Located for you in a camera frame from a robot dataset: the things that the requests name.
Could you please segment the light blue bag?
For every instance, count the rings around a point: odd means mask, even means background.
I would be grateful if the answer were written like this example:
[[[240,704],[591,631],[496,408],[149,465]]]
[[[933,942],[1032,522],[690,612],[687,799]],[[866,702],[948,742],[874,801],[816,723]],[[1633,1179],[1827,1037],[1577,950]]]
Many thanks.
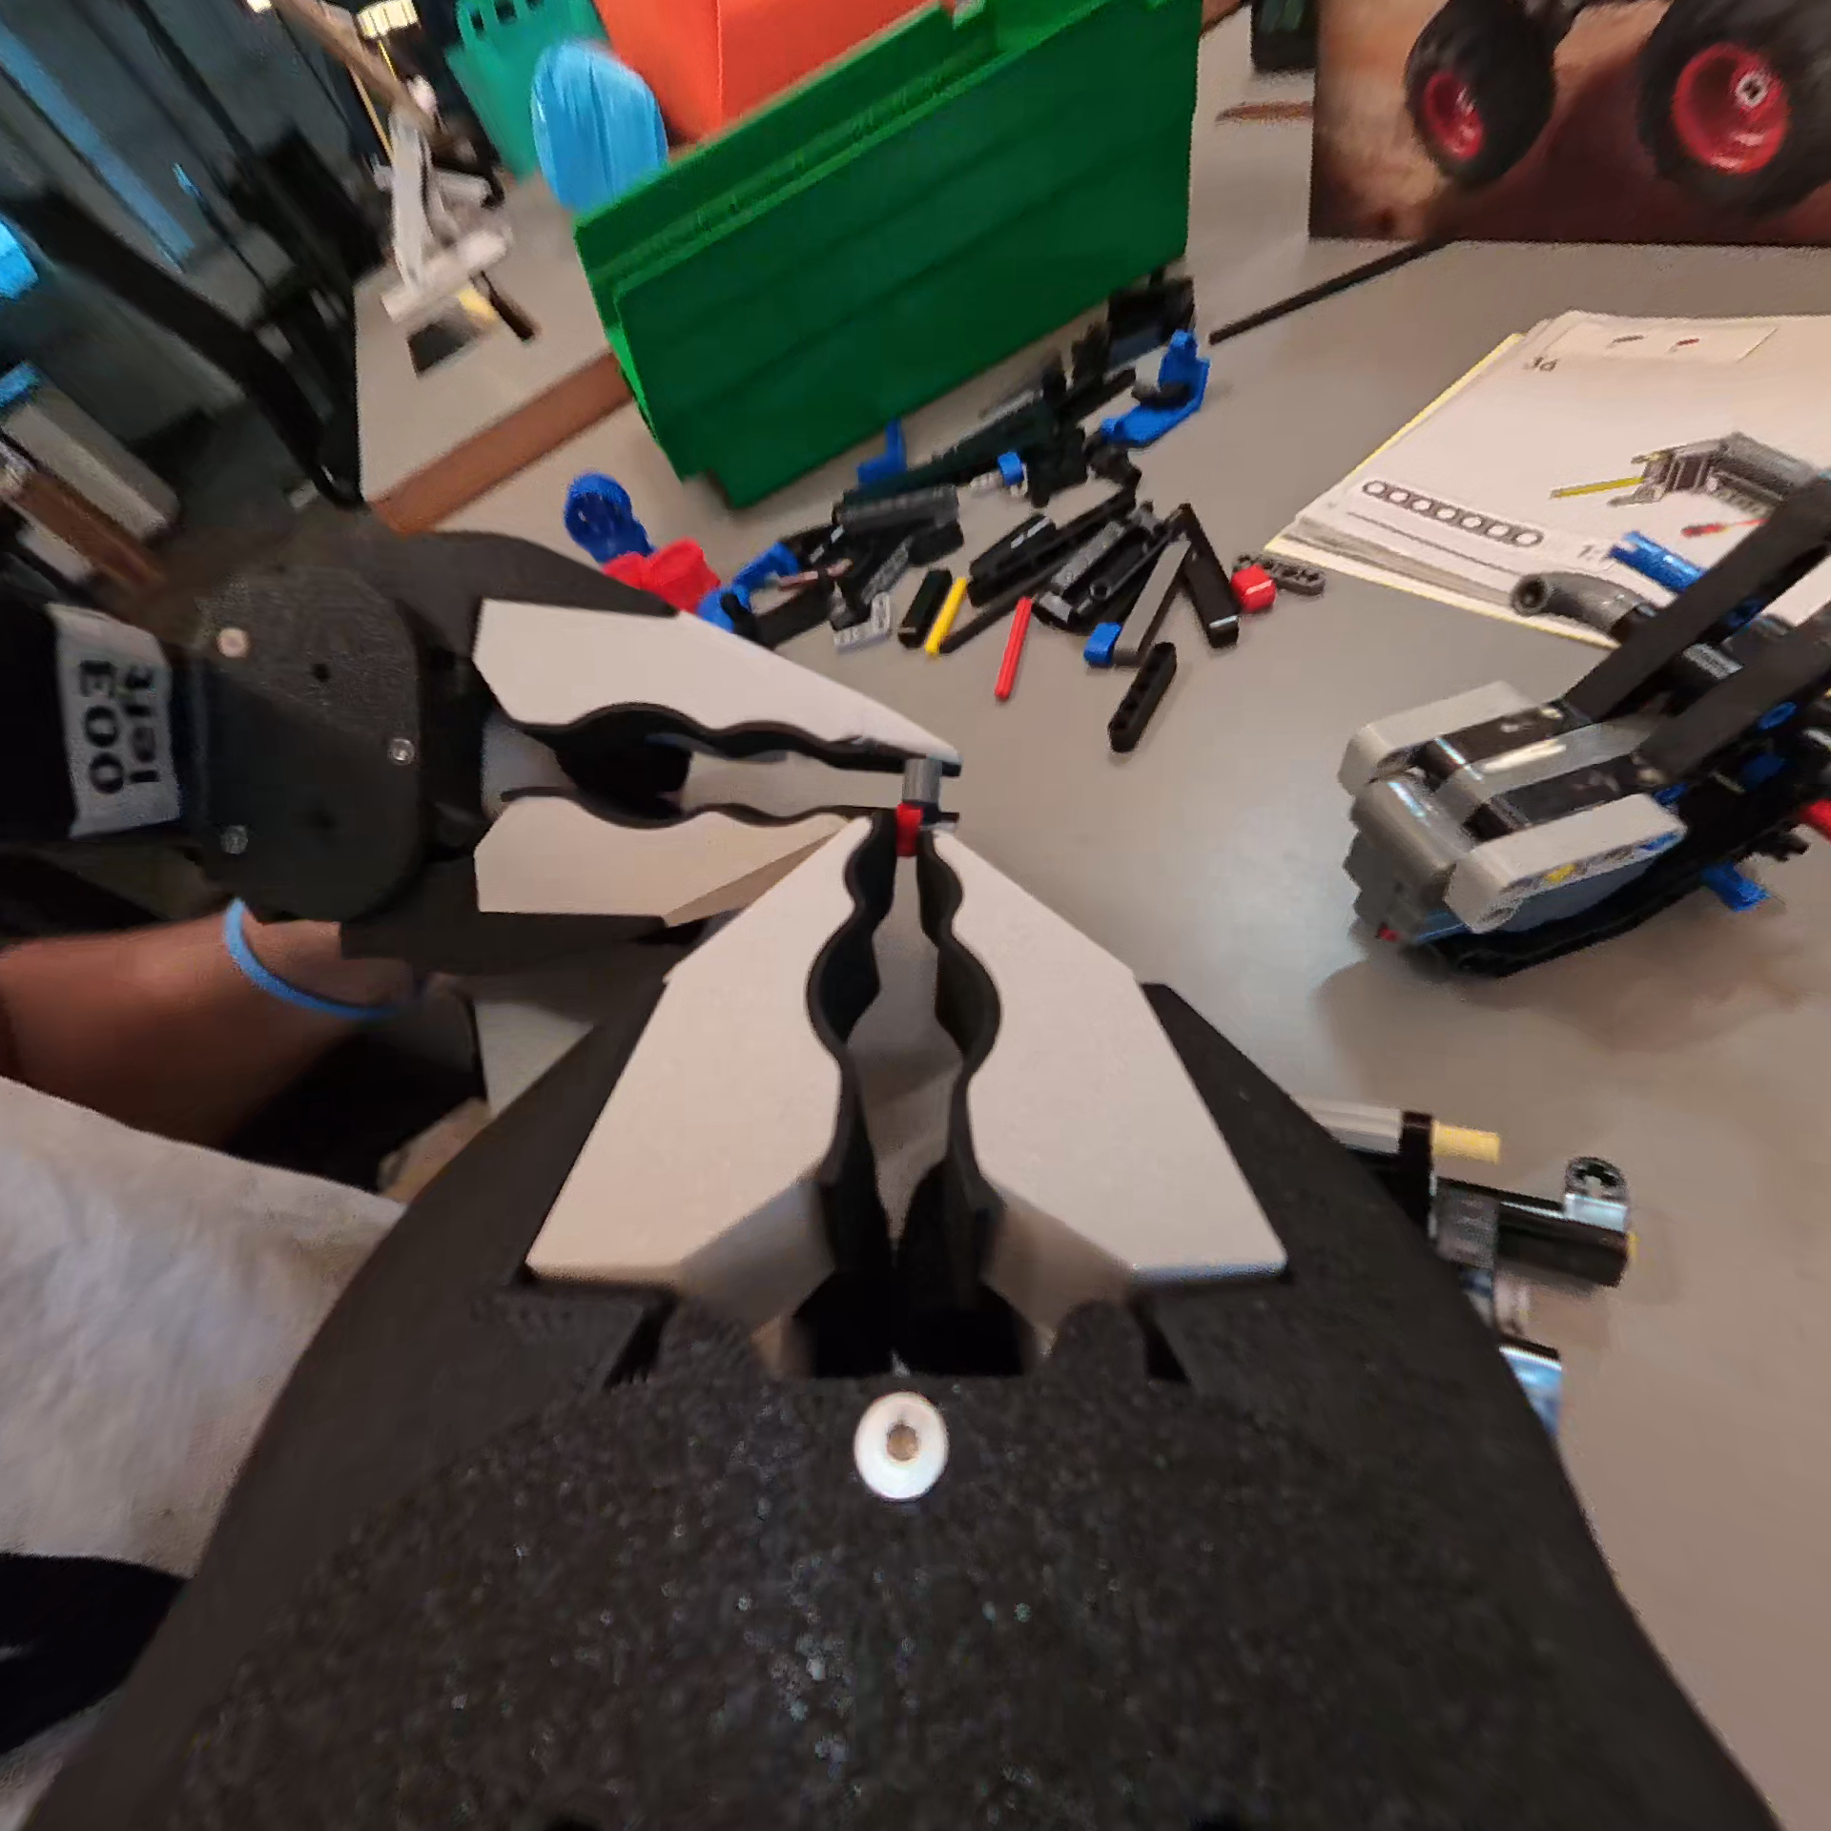
[[[547,47],[530,82],[542,177],[570,215],[589,215],[660,173],[671,143],[645,78],[601,40]]]

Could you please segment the grey motor lego chassis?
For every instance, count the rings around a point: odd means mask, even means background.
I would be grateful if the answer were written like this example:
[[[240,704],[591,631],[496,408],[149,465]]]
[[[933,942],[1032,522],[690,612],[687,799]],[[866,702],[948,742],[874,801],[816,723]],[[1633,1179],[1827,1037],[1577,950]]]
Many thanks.
[[[1339,786],[1356,921],[1507,978],[1705,891],[1768,891],[1749,858],[1827,837],[1829,482],[1781,469],[1770,513],[1701,568],[1631,532],[1610,561],[1526,574],[1522,620],[1610,650],[1554,698],[1490,683],[1362,726]]]

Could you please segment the blue wristband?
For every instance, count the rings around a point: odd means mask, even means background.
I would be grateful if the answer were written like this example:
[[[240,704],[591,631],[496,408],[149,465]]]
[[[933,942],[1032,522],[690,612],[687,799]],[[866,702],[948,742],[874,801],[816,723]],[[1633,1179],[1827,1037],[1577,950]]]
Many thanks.
[[[349,955],[341,925],[267,921],[240,898],[223,910],[221,946],[257,992],[313,1018],[378,1024],[423,994],[421,974],[399,959]]]

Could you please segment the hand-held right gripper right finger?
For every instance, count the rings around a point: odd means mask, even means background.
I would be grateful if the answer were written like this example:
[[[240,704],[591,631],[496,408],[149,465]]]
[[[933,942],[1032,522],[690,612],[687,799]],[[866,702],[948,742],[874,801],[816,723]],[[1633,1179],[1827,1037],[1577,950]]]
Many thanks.
[[[942,1213],[1017,1316],[1266,1280],[1287,1251],[1133,969],[950,831],[919,843],[956,1045]]]

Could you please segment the orange bin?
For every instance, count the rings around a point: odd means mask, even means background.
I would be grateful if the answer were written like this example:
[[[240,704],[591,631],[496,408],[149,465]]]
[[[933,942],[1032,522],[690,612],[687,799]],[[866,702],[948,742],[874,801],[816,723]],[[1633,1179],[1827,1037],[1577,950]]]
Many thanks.
[[[595,2],[610,51],[698,143],[847,57],[923,2]]]

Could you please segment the person's dark pants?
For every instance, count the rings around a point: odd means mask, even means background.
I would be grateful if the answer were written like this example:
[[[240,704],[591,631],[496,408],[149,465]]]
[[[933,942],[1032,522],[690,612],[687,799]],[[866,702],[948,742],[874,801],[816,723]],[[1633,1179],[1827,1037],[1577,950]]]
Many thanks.
[[[2,1755],[114,1693],[185,1587],[122,1560],[4,1552]]]

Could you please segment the teal plastic crate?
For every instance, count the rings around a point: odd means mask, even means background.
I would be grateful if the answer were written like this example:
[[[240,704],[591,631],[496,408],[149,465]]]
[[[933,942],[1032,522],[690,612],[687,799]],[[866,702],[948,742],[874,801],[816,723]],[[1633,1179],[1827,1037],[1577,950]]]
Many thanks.
[[[517,179],[538,170],[532,89],[542,55],[570,40],[603,40],[593,2],[454,2],[446,63]]]

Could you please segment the person's left forearm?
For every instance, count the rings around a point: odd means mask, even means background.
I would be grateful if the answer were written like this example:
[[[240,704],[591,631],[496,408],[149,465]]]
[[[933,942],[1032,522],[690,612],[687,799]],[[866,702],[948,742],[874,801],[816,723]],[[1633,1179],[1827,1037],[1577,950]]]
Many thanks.
[[[263,995],[221,915],[8,946],[4,1076],[143,1133],[229,1140],[370,1022]]]

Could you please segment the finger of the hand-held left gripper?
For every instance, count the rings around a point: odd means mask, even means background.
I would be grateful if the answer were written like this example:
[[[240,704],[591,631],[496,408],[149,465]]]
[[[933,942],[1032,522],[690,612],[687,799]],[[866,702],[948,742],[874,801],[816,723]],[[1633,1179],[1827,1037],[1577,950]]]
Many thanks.
[[[484,601],[471,662],[492,711],[483,788],[584,786],[563,749],[658,744],[729,763],[963,768],[959,749],[854,686],[692,612]]]
[[[471,854],[481,913],[694,923],[772,891],[858,814],[708,807],[616,818],[559,791],[505,801]]]

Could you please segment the green plastic bin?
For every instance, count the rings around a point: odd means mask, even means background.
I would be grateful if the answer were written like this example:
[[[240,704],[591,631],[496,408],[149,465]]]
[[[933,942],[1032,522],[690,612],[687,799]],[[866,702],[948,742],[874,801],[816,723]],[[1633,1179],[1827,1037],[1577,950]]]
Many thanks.
[[[751,507],[1179,261],[1202,11],[927,6],[576,217],[675,477]]]

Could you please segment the person's white shirt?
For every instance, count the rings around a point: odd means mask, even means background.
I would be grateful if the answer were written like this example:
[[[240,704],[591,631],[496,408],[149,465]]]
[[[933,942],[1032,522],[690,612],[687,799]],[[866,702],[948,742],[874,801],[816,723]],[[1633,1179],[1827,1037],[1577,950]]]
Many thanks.
[[[4,1552],[191,1575],[301,1354],[399,1217],[4,1081]]]

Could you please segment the pile of large lego parts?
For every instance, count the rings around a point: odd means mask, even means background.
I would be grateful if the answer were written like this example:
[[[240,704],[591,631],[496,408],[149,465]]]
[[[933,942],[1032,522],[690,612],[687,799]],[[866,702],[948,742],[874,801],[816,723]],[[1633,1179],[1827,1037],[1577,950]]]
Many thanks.
[[[904,423],[891,421],[822,521],[729,574],[692,540],[658,543],[601,471],[568,484],[561,522],[612,582],[767,650],[824,629],[835,652],[894,639],[940,656],[1013,620],[997,698],[1022,623],[1080,637],[1093,669],[1131,667],[1133,639],[1152,643],[1146,603],[1182,599],[1224,650],[1244,618],[1322,595],[1326,576],[1270,553],[1224,561],[1192,505],[1160,513],[1142,496],[1137,454],[1198,414],[1209,374],[1192,278],[1156,269],[927,461],[908,458]]]

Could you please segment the lego instruction booklet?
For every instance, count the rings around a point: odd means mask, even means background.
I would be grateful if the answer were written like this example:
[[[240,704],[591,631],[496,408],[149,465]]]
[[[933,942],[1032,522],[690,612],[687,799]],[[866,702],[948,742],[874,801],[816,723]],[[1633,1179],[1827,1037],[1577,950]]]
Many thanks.
[[[1661,603],[1827,459],[1827,315],[1568,311],[1499,343],[1268,551],[1486,616],[1541,572]]]

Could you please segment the black lego axle subassembly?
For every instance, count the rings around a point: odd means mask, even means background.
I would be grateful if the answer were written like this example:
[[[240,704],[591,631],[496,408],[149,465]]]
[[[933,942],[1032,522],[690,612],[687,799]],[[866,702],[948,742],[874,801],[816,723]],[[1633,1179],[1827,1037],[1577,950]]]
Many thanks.
[[[1303,1098],[1306,1112],[1417,1224],[1451,1268],[1530,1409],[1560,1436],[1564,1365],[1532,1331],[1541,1283],[1617,1289],[1636,1255],[1633,1194],[1602,1156],[1572,1156],[1562,1188],[1533,1196],[1469,1177],[1497,1169],[1499,1133],[1429,1110]]]

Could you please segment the monster truck lego box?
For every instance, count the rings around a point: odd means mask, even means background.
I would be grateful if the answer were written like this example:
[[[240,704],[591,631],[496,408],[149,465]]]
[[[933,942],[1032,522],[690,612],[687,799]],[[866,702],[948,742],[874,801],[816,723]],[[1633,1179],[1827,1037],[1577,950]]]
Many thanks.
[[[1308,233],[1825,248],[1825,2],[1318,6]]]

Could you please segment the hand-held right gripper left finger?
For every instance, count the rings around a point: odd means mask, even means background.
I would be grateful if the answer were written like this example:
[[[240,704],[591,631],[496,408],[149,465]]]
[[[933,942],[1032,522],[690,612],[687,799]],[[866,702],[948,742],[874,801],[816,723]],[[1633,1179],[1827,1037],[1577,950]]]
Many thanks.
[[[668,973],[528,1274],[797,1310],[885,1245],[853,1035],[894,892],[896,822],[854,818]]]

